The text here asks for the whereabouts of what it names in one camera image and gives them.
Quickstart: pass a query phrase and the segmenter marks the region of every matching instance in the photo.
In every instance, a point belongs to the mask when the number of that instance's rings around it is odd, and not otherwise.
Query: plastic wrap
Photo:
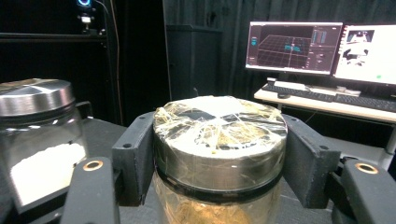
[[[154,114],[154,132],[158,168],[198,189],[252,189],[282,169],[287,126],[271,106],[229,96],[170,102]]]

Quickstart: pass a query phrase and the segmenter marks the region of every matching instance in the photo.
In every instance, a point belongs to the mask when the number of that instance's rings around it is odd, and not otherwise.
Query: white desk
[[[319,90],[323,93],[331,93],[326,90]],[[281,110],[282,105],[290,105],[299,108],[305,108],[314,111],[321,111],[325,113],[335,114],[338,116],[346,116],[352,118],[366,119],[371,121],[380,121],[383,123],[390,124],[393,127],[393,132],[388,141],[387,147],[367,147],[359,144],[347,144],[348,142],[340,141],[336,139],[330,139],[340,148],[354,147],[358,148],[357,154],[350,155],[350,150],[343,151],[343,156],[355,156],[362,160],[367,160],[377,165],[382,166],[388,170],[390,163],[393,158],[393,154],[396,148],[396,113],[387,111],[381,111],[376,109],[370,109],[354,105],[344,105],[339,103],[327,103],[317,100],[306,99],[302,97],[291,96],[288,99],[277,98],[276,92],[258,90],[254,94],[254,98],[263,100],[264,102],[270,102],[278,104],[278,109]]]

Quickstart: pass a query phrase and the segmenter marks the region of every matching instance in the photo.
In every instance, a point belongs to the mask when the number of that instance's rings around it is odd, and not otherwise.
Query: glass jar
[[[69,82],[29,79],[0,87],[1,164],[21,208],[68,187],[88,153]]]
[[[154,114],[154,187],[169,223],[274,223],[287,126],[233,97],[170,102]]]

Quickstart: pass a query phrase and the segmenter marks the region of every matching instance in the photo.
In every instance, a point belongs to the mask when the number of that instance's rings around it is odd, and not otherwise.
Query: computer monitor
[[[346,25],[336,78],[396,85],[396,24]]]
[[[246,68],[330,75],[341,22],[250,23]]]

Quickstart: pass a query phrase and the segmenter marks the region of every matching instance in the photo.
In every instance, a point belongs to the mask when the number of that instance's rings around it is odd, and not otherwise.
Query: white powder
[[[13,166],[10,175],[21,205],[69,186],[74,164],[85,157],[83,146],[62,144],[37,152]]]

